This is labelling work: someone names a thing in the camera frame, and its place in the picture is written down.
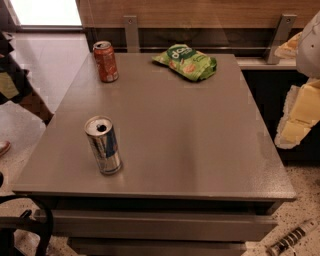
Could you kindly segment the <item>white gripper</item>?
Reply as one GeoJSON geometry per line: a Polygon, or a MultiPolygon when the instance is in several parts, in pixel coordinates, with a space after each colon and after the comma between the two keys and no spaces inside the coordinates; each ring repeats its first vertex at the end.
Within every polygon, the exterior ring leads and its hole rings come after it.
{"type": "Polygon", "coordinates": [[[282,59],[296,57],[297,70],[317,78],[309,79],[301,87],[292,85],[287,93],[274,142],[278,148],[292,149],[320,121],[320,11],[302,33],[280,45],[274,55],[282,59]]]}

